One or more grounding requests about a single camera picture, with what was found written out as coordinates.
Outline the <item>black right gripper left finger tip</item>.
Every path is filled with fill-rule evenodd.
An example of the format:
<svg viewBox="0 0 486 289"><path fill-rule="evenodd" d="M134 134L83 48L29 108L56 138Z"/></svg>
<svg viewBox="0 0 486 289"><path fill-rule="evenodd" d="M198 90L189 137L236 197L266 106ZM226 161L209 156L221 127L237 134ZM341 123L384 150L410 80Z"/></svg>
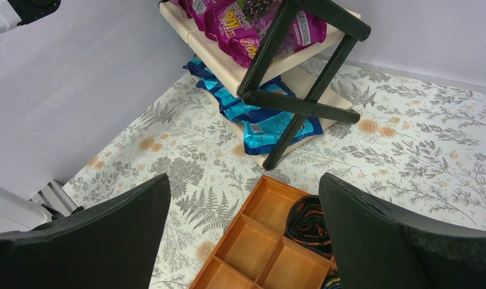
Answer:
<svg viewBox="0 0 486 289"><path fill-rule="evenodd" d="M170 203L163 173L30 231L0 233L0 288L148 288Z"/></svg>

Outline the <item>blue candy bag corner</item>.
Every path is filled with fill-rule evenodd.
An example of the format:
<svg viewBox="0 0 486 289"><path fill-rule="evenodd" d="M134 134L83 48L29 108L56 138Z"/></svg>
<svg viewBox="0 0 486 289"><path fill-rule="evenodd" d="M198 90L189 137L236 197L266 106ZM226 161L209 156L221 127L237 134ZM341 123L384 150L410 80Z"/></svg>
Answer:
<svg viewBox="0 0 486 289"><path fill-rule="evenodd" d="M234 97L222 85L221 81L197 56L193 56L182 68L187 70L192 76L198 77L199 81L196 87L211 93L219 104L228 105L234 100Z"/></svg>

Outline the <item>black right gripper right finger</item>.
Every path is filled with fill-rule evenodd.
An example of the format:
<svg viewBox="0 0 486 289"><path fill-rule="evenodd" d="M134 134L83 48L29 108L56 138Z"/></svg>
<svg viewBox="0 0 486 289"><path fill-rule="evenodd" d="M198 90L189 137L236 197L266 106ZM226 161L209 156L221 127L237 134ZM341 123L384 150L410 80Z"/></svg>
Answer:
<svg viewBox="0 0 486 289"><path fill-rule="evenodd" d="M343 288L486 288L486 231L414 213L330 173L319 198Z"/></svg>

